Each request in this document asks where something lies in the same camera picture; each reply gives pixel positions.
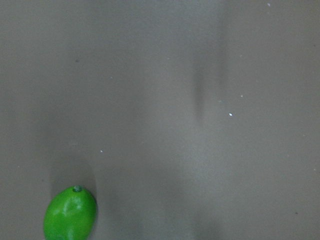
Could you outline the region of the green lime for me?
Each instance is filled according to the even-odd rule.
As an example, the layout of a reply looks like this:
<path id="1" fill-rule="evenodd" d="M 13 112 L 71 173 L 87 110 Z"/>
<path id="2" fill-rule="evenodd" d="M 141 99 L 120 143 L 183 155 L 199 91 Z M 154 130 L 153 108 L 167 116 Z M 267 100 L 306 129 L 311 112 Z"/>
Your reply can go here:
<path id="1" fill-rule="evenodd" d="M 43 220 L 46 240 L 86 240 L 97 216 L 97 202 L 83 186 L 73 185 L 49 203 Z"/>

